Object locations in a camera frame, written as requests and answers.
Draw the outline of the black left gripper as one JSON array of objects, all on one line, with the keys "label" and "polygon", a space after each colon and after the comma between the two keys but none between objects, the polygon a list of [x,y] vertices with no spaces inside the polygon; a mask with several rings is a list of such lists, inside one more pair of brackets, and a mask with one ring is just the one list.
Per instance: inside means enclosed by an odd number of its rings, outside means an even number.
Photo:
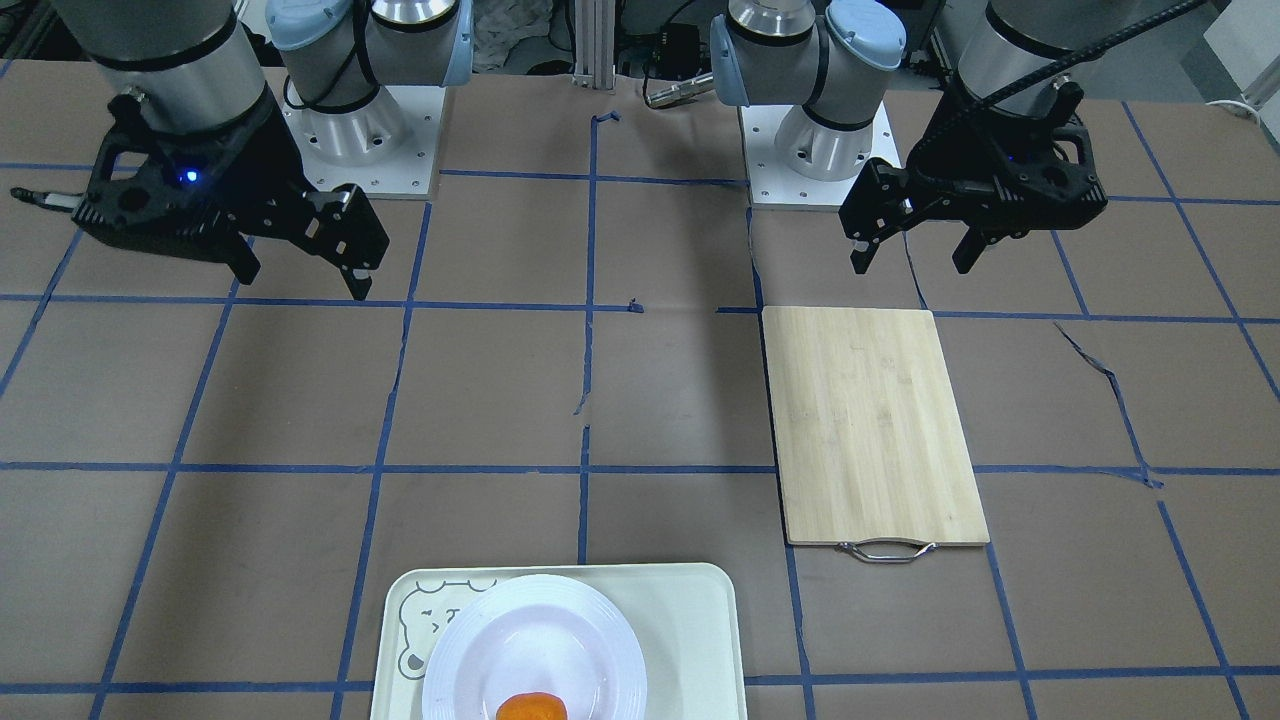
[{"label": "black left gripper", "polygon": [[969,227],[951,256],[968,274],[996,236],[1079,229],[1097,218],[1108,197],[1076,114],[1083,97],[1069,81],[1050,92],[1042,117],[988,108],[932,142],[920,140],[901,168],[868,160],[838,210],[854,272],[868,273],[874,240],[925,220]]}]

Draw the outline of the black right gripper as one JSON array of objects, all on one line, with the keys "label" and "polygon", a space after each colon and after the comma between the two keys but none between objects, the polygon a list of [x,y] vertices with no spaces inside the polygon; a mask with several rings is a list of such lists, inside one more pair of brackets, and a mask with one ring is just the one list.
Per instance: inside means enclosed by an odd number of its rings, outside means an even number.
[{"label": "black right gripper", "polygon": [[357,184],[317,190],[269,88],[216,129],[166,135],[145,119],[141,94],[109,102],[102,138],[73,222],[114,249],[228,265],[252,284],[261,263],[251,236],[285,240],[340,272],[365,301],[389,245]]}]

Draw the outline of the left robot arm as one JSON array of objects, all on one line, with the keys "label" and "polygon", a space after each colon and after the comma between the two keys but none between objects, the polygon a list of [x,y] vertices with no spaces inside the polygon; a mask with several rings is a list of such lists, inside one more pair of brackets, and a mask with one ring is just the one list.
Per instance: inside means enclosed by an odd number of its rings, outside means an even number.
[{"label": "left robot arm", "polygon": [[1197,9],[1179,1],[1139,20],[1130,1],[988,1],[947,76],[922,138],[900,167],[882,158],[826,167],[840,136],[864,136],[906,31],[878,1],[731,1],[710,23],[716,92],[730,106],[788,109],[777,149],[796,173],[854,183],[840,210],[850,261],[923,222],[966,227],[952,261],[1032,231],[1075,231],[1108,204],[1076,109],[1076,67]]}]

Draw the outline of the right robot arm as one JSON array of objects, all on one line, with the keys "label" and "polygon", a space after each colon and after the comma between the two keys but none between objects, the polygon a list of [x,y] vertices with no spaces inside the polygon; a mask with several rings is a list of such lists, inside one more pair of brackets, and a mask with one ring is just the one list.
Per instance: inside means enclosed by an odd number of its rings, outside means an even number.
[{"label": "right robot arm", "polygon": [[389,237],[356,183],[310,179],[376,167],[413,128],[392,90],[465,85],[470,1],[270,1],[287,83],[276,96],[229,1],[56,1],[114,88],[113,124],[83,193],[58,208],[109,247],[260,270],[250,236],[323,259],[366,299]]}]

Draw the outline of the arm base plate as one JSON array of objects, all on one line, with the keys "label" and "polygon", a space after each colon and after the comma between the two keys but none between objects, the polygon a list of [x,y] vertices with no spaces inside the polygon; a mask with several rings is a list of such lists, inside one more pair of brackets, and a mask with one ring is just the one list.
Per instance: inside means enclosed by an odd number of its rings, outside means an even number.
[{"label": "arm base plate", "polygon": [[868,160],[900,164],[884,104],[854,131],[822,126],[799,105],[740,108],[739,119],[756,210],[837,211]]},{"label": "arm base plate", "polygon": [[284,99],[305,174],[317,188],[352,183],[371,199],[431,197],[447,88],[384,86],[369,105],[342,115],[293,108],[293,88]]}]

